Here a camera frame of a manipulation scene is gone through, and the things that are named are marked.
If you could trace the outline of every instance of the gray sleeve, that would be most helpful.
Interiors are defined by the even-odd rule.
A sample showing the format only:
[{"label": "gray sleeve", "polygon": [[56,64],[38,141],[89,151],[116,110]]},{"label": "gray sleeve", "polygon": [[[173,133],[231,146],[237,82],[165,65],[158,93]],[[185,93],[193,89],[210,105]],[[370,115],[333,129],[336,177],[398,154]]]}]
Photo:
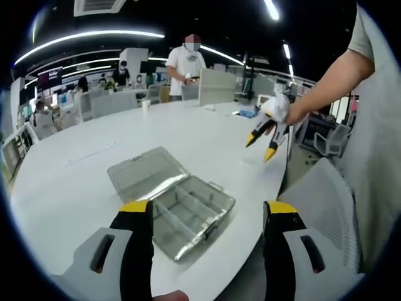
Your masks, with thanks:
[{"label": "gray sleeve", "polygon": [[363,20],[360,14],[360,8],[358,7],[357,19],[353,28],[351,42],[348,45],[348,49],[359,52],[373,61],[373,49],[370,43],[369,37],[366,34]]}]

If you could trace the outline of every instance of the floor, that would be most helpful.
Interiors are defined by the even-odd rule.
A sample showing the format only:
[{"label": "floor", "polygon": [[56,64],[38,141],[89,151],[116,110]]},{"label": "floor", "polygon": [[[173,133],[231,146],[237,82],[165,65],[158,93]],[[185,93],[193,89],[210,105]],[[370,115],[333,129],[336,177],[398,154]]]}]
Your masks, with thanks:
[{"label": "floor", "polygon": [[[287,166],[286,181],[282,190],[300,179],[312,167],[305,161],[317,159],[317,155],[294,144]],[[260,239],[244,266],[216,301],[263,301],[266,291],[266,275],[263,260],[263,240]]]}]

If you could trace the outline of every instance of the desk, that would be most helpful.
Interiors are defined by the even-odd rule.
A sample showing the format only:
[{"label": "desk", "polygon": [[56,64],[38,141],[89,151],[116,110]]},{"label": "desk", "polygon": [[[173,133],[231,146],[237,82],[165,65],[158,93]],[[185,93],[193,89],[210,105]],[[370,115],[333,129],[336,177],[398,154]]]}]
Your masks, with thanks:
[{"label": "desk", "polygon": [[46,273],[62,274],[75,249],[108,227],[122,206],[107,168],[154,147],[165,147],[204,181],[236,199],[230,223],[194,261],[176,263],[155,246],[155,295],[177,289],[191,301],[213,301],[244,265],[263,228],[263,201],[276,199],[286,168],[286,145],[266,164],[271,136],[245,148],[255,119],[216,111],[197,100],[163,103],[79,124],[32,146],[15,181],[11,211],[28,248]]},{"label": "desk", "polygon": [[316,149],[313,146],[315,132],[318,132],[323,137],[327,137],[329,132],[335,130],[336,127],[337,124],[335,122],[329,122],[321,117],[310,115],[309,118],[304,121],[301,132],[299,133],[298,141],[301,142],[299,143],[299,146],[316,152]]}]

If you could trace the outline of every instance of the air vent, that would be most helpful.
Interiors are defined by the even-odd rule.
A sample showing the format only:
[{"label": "air vent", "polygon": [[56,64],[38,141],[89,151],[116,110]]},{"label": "air vent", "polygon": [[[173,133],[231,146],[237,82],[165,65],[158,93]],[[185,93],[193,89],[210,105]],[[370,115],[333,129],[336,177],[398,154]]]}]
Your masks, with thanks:
[{"label": "air vent", "polygon": [[116,14],[126,0],[75,0],[74,17],[87,14]]}]

